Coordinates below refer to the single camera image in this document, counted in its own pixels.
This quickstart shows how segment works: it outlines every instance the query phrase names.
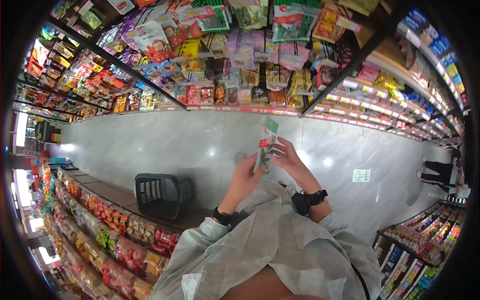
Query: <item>person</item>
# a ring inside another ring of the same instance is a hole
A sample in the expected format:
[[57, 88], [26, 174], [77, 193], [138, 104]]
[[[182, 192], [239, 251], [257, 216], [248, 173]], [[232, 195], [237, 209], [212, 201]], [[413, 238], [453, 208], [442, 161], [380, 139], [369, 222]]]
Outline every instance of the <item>person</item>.
[[438, 175], [422, 173], [420, 170], [417, 170], [417, 178], [420, 181], [440, 187], [448, 196], [454, 196], [457, 199], [468, 198], [470, 188], [468, 184], [465, 184], [465, 175], [460, 159], [457, 159], [454, 164], [444, 164], [428, 161], [425, 156], [422, 156], [422, 164], [426, 168], [437, 172]]
[[[278, 141], [271, 162], [304, 194], [322, 192], [292, 143]], [[216, 208], [222, 216], [248, 216], [231, 231], [214, 217], [184, 231], [152, 298], [376, 299], [381, 275], [372, 247], [340, 221], [326, 198], [310, 206], [308, 217], [298, 214], [291, 200], [295, 186], [259, 183], [265, 165], [252, 174], [255, 161], [252, 155], [238, 164]]]

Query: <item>person's right hand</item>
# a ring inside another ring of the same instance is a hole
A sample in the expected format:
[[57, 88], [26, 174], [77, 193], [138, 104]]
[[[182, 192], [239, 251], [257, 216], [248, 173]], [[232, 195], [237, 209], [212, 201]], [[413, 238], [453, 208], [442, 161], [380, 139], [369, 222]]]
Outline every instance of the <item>person's right hand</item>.
[[292, 143], [281, 137], [278, 137], [278, 141], [285, 146], [275, 144], [276, 150], [274, 153], [278, 156], [274, 156], [272, 162], [287, 171], [305, 194], [314, 194], [321, 191], [322, 187], [300, 160]]

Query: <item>shirt sleeve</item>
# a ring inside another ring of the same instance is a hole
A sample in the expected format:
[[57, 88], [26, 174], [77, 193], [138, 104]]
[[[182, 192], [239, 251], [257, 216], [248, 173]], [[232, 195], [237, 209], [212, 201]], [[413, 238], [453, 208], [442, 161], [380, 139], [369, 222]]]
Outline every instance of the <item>shirt sleeve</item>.
[[167, 269], [175, 271], [192, 262], [227, 233], [227, 226], [206, 217], [199, 227], [187, 229], [181, 234]]
[[322, 225], [345, 250], [365, 281], [370, 299], [376, 299], [381, 289], [380, 264], [371, 245], [357, 237], [347, 224], [343, 224], [336, 213], [330, 213], [318, 224]]

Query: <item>black pants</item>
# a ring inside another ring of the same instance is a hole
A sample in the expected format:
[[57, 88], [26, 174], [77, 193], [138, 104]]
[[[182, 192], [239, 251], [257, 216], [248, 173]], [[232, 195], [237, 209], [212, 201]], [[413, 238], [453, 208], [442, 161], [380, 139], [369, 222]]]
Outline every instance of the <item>black pants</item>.
[[450, 177], [452, 176], [452, 164], [443, 164], [436, 161], [426, 161], [425, 166], [430, 170], [437, 172], [439, 175], [422, 173], [421, 181], [429, 184], [439, 186], [445, 192], [453, 185], [450, 184]]

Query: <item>store aisle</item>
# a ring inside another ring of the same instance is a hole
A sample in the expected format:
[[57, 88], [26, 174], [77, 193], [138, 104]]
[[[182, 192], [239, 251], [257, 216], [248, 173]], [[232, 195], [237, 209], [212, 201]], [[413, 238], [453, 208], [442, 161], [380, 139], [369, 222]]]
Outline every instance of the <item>store aisle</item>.
[[[253, 154], [266, 116], [195, 111], [100, 117], [67, 125], [52, 156], [70, 157], [83, 172], [133, 191], [138, 173], [190, 175], [194, 205], [215, 208], [223, 199], [237, 152]], [[376, 230], [425, 209], [441, 190], [419, 182], [421, 155], [449, 162], [448, 151], [393, 134], [347, 124], [272, 116], [328, 191], [332, 209], [371, 242]], [[370, 182], [353, 183], [354, 169], [370, 169]], [[272, 167], [271, 179], [292, 179]]]

